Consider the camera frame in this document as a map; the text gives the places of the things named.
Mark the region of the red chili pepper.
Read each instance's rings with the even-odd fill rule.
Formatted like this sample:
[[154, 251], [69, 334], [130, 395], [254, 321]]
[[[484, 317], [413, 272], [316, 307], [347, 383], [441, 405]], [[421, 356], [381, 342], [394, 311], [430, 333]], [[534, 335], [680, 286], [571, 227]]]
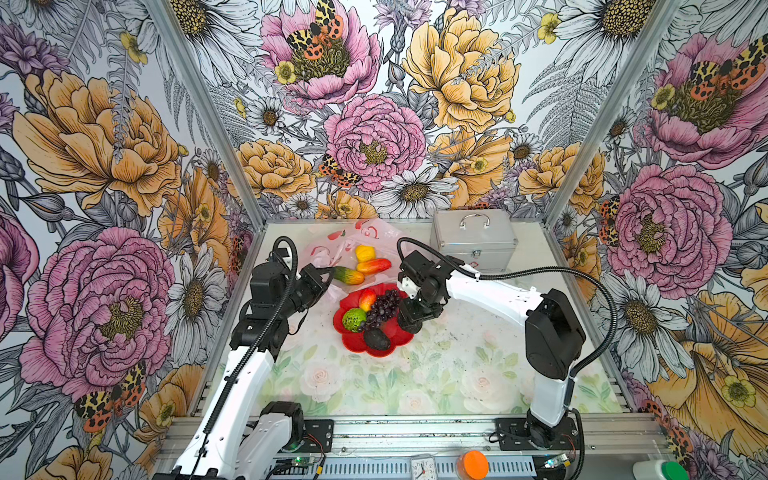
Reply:
[[365, 276], [372, 276], [390, 269], [391, 266], [392, 263], [390, 260], [386, 258], [375, 258], [359, 262], [356, 266], [356, 271]]

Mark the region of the pink plastic bag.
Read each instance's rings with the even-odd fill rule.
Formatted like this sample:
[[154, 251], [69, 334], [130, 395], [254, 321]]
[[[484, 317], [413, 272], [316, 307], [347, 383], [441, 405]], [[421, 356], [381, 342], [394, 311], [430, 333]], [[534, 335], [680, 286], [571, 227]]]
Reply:
[[372, 247], [376, 258], [384, 258], [392, 266], [380, 273], [367, 275], [359, 285], [346, 285], [334, 280], [329, 294], [341, 299], [349, 293], [381, 283], [396, 283], [400, 258], [396, 251], [397, 240], [404, 233], [381, 219], [356, 220], [344, 226], [335, 225], [329, 233], [322, 233], [317, 225], [310, 228], [309, 243], [300, 253], [300, 266], [312, 264], [317, 268], [345, 267], [354, 270], [358, 264], [356, 250], [360, 246]]

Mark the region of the aluminium corner post left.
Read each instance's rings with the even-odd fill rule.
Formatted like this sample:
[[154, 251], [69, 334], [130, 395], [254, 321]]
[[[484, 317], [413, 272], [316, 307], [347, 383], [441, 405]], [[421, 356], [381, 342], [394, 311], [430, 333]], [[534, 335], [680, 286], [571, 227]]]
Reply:
[[180, 24], [168, 1], [150, 1], [147, 6], [159, 35], [175, 65], [179, 79], [185, 84], [197, 111], [205, 125], [213, 145], [221, 156], [227, 172], [232, 179], [251, 223], [258, 233], [264, 231], [265, 217], [253, 194], [243, 167], [235, 154], [229, 135], [218, 115], [216, 105], [211, 98], [205, 79], [196, 66], [191, 48], [183, 37]]

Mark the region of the dark avocado front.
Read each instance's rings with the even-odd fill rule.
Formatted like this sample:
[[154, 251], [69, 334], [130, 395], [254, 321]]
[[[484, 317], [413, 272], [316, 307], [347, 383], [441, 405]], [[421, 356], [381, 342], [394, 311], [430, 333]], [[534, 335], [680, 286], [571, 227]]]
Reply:
[[363, 334], [365, 345], [373, 351], [385, 352], [391, 347], [390, 338], [380, 328], [368, 329]]

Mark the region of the aluminium corner post right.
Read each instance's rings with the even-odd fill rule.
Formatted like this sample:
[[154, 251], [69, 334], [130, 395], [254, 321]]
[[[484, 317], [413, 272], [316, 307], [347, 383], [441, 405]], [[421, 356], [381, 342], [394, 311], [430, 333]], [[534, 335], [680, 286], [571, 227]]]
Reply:
[[563, 183], [542, 217], [543, 224], [547, 228], [552, 228], [555, 225], [557, 217], [575, 193], [576, 187], [591, 165], [609, 127], [620, 113], [622, 101], [630, 95], [649, 58], [657, 52], [662, 36], [671, 25], [681, 4], [682, 1], [678, 0], [657, 1], [651, 10], [637, 42], [629, 51], [626, 64], [617, 70], [613, 86], [601, 104], [570, 170], [564, 177]]

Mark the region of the red yellow peach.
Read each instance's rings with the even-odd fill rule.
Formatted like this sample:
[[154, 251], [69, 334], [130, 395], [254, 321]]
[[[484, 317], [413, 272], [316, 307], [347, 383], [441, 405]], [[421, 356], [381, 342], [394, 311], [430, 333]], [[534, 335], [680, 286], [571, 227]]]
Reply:
[[364, 290], [358, 300], [358, 307], [364, 312], [369, 312], [377, 300], [377, 294], [372, 289]]

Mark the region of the silver metal case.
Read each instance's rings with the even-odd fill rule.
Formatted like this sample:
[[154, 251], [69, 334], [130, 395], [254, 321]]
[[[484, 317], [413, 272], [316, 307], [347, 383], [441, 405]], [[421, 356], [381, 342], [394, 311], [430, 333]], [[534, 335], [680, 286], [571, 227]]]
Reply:
[[518, 238], [504, 210], [442, 210], [433, 217], [430, 245], [480, 272], [500, 273]]

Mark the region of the green capped white bottle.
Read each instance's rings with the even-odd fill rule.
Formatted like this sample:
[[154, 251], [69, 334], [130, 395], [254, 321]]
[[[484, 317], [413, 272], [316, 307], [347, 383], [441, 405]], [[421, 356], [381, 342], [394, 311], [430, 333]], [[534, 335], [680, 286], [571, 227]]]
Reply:
[[633, 465], [635, 480], [689, 480], [686, 469], [677, 462], [668, 460], [646, 460]]

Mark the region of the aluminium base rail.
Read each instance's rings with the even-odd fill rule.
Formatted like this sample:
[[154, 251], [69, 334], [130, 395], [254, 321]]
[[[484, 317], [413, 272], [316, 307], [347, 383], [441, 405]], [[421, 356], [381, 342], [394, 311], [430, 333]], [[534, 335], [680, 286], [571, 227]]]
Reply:
[[673, 460], [648, 414], [568, 414], [550, 433], [522, 415], [309, 417], [305, 437], [260, 479], [411, 479], [410, 459], [436, 458], [439, 479], [477, 450], [491, 479], [629, 479], [635, 463]]

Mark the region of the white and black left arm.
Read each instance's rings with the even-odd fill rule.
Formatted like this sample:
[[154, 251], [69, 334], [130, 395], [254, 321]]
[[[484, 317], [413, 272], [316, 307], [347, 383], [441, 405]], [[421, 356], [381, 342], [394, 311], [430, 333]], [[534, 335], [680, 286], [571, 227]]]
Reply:
[[251, 299], [234, 328], [225, 373], [189, 444], [158, 479], [260, 479], [274, 457], [303, 434], [297, 403], [276, 402], [246, 428], [258, 394], [272, 373], [289, 320], [309, 311], [327, 291], [326, 269], [298, 266], [295, 243], [278, 237], [266, 262], [251, 273]]

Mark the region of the small white timer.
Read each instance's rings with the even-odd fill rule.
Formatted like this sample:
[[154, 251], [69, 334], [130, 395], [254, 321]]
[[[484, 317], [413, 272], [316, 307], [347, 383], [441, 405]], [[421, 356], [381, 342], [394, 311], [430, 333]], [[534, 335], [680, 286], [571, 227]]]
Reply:
[[419, 455], [410, 459], [412, 480], [438, 480], [436, 458], [431, 455]]

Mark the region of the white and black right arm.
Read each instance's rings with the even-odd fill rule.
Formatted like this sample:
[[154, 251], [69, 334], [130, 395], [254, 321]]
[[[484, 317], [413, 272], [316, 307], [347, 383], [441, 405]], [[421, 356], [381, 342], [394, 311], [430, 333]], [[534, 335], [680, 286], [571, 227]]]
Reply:
[[564, 273], [561, 267], [541, 267], [510, 274], [484, 274], [458, 259], [437, 254], [434, 260], [419, 251], [401, 258], [398, 286], [406, 292], [398, 324], [416, 334], [439, 318], [451, 300], [467, 304], [470, 318], [491, 316], [505, 321], [506, 333], [523, 345], [534, 371], [533, 398], [524, 423], [508, 437], [549, 449], [562, 433], [571, 431], [570, 406], [577, 374], [590, 360], [582, 356], [586, 333], [567, 295], [551, 289], [541, 293], [509, 283], [515, 277]]

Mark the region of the aluminium corner post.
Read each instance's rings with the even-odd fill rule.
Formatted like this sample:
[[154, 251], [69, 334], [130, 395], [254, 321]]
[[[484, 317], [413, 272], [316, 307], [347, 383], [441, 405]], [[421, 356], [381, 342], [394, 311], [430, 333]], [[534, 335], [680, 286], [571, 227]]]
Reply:
[[221, 156], [227, 172], [232, 179], [251, 223], [258, 233], [264, 231], [265, 217], [253, 194], [243, 167], [235, 154], [229, 135], [218, 115], [216, 105], [211, 98], [205, 79], [196, 66], [191, 48], [183, 37], [180, 24], [168, 1], [150, 1], [147, 6], [159, 35], [175, 65], [179, 79], [185, 84], [197, 111], [205, 125], [213, 145]]
[[681, 4], [682, 1], [678, 0], [657, 1], [651, 10], [637, 42], [629, 51], [626, 64], [617, 70], [613, 86], [601, 104], [570, 170], [564, 177], [563, 183], [542, 217], [543, 224], [547, 228], [552, 228], [555, 225], [557, 217], [575, 193], [576, 187], [591, 165], [609, 127], [620, 113], [622, 101], [630, 95], [649, 58], [657, 52], [662, 36], [671, 25]]

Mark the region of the dark grape bunch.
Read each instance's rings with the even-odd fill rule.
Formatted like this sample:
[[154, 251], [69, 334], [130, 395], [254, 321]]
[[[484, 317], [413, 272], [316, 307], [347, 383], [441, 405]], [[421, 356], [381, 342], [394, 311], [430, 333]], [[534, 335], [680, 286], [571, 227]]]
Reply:
[[377, 294], [377, 300], [372, 309], [369, 312], [366, 312], [367, 322], [363, 327], [363, 331], [380, 328], [388, 320], [396, 316], [400, 300], [400, 293], [395, 288]]

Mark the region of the green spiky round fruit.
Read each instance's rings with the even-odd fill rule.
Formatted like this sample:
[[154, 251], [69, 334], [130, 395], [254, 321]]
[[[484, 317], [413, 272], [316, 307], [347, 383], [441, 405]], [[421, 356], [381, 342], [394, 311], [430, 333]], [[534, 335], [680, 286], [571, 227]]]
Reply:
[[362, 308], [352, 308], [342, 316], [342, 326], [349, 332], [358, 333], [367, 322], [367, 314]]

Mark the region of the orange round button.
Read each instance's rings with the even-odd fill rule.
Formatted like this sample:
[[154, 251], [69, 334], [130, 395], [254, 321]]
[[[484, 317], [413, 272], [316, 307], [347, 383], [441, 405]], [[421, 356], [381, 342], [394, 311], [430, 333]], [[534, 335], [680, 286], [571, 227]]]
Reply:
[[489, 461], [480, 451], [467, 451], [456, 460], [456, 475], [460, 480], [483, 480], [489, 472]]

